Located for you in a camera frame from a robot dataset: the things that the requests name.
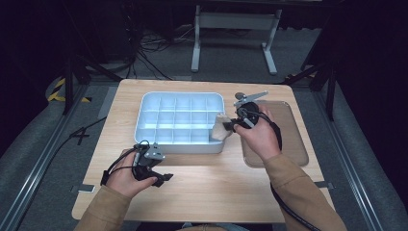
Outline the person's right hand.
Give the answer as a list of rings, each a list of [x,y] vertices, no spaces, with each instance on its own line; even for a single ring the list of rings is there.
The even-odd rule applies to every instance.
[[[263,118],[253,128],[246,129],[236,124],[234,129],[263,162],[281,154],[275,132]]]

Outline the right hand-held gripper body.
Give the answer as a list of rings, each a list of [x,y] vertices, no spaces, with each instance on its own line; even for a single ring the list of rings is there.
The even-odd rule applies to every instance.
[[[254,94],[245,94],[243,92],[235,94],[237,102],[234,103],[234,107],[236,108],[237,119],[240,120],[238,123],[240,126],[251,129],[258,123],[259,118],[268,120],[267,116],[260,112],[259,106],[256,103],[258,98],[267,94],[266,90]]]

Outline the brown plastic tray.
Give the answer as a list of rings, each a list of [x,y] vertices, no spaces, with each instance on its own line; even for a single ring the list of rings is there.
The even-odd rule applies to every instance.
[[[260,104],[265,105],[271,111],[275,123],[280,128],[283,154],[300,167],[307,166],[309,156],[290,105],[285,101],[266,100],[261,100]],[[241,139],[241,142],[244,162],[249,167],[263,168],[264,164],[261,158],[247,145],[244,139]]]

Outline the white divided storage box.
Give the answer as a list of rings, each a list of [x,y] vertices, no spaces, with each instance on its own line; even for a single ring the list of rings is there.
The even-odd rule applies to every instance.
[[[224,142],[212,130],[224,112],[216,92],[151,91],[140,103],[135,141],[155,142],[165,154],[217,154]]]

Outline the grey metal stand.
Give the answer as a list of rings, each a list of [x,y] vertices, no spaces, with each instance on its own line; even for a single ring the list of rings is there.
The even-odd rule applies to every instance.
[[[272,57],[271,46],[278,29],[282,11],[276,10],[270,14],[259,13],[208,13],[201,7],[195,7],[194,15],[194,45],[191,58],[191,71],[199,70],[200,62],[200,30],[201,29],[239,29],[268,31],[268,40],[261,44],[267,63],[268,72],[277,74],[277,68]]]

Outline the aluminium floor rail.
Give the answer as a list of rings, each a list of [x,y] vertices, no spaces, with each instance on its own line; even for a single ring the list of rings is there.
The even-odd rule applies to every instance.
[[[16,231],[18,229],[35,197],[46,170],[57,153],[57,145],[60,143],[62,133],[87,90],[88,86],[80,85],[77,91],[73,94],[70,108],[67,113],[62,115],[58,120],[58,123],[44,149],[35,161],[30,173],[25,178],[24,184],[13,201],[11,208],[0,222],[0,231]]]
[[[338,153],[338,159],[342,166],[343,172],[356,199],[358,207],[364,217],[366,225],[368,226],[369,231],[383,231],[382,224],[379,221],[378,215],[372,207],[366,188],[363,185],[355,166],[352,164],[352,161],[348,155],[336,124],[334,121],[331,121],[329,119],[325,111],[325,102],[323,96],[318,92],[313,92],[312,95],[318,105],[319,112],[323,117],[323,121],[329,130],[330,136],[335,143]]]

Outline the person's left hand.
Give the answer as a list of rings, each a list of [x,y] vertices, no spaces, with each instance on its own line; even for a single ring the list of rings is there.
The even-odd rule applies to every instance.
[[[124,149],[122,159],[115,165],[106,183],[108,188],[130,198],[149,188],[157,181],[156,177],[149,177],[141,181],[134,178],[131,166],[135,155],[135,151]]]

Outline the black tripod stand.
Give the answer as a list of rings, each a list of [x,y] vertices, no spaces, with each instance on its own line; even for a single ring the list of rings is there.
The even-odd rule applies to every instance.
[[[74,105],[74,86],[73,78],[76,78],[80,85],[88,85],[91,77],[87,66],[93,68],[96,72],[108,77],[109,79],[120,82],[121,78],[103,67],[100,64],[91,62],[80,55],[70,55],[65,64],[64,79],[65,79],[65,103],[64,115],[67,115]]]
[[[336,70],[333,63],[313,65],[298,74],[290,74],[284,79],[282,85],[290,86],[301,79],[311,76],[312,74],[314,74],[314,77],[312,82],[309,84],[309,89],[311,91],[321,91],[324,86],[327,86],[325,111],[329,120],[333,121],[334,96],[336,88]]]

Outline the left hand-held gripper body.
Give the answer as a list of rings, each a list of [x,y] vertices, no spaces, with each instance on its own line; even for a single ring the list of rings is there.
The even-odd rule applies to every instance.
[[[165,155],[161,153],[158,144],[136,144],[136,156],[132,166],[134,177],[138,180],[144,180],[149,177],[156,177],[159,181],[165,181],[166,177],[153,170],[153,167],[165,159]]]

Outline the yellow black floor tape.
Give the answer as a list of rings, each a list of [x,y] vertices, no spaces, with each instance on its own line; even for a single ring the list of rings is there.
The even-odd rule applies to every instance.
[[[62,77],[57,84],[55,85],[55,87],[52,89],[50,95],[48,96],[47,100],[48,101],[60,101],[60,102],[65,102],[65,97],[59,95],[60,90],[62,89],[62,87],[65,84],[65,78]]]

